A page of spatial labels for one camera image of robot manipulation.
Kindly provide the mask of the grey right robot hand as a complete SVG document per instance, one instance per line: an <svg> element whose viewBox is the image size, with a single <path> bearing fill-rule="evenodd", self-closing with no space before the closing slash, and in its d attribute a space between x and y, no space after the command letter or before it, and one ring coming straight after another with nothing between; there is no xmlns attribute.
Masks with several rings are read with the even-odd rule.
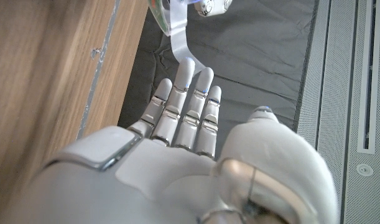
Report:
<svg viewBox="0 0 380 224"><path fill-rule="evenodd" d="M338 223L332 174L302 136L257 107L216 156L221 88L195 62L163 79L141 118L56 153L0 223Z"/></svg>

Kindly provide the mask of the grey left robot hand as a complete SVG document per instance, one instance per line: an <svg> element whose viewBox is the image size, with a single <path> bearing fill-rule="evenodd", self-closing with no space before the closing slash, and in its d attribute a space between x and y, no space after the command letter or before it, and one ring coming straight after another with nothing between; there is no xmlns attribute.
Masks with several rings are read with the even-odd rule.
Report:
<svg viewBox="0 0 380 224"><path fill-rule="evenodd" d="M194 4L197 13L203 17L224 14L233 0L199 0Z"/></svg>

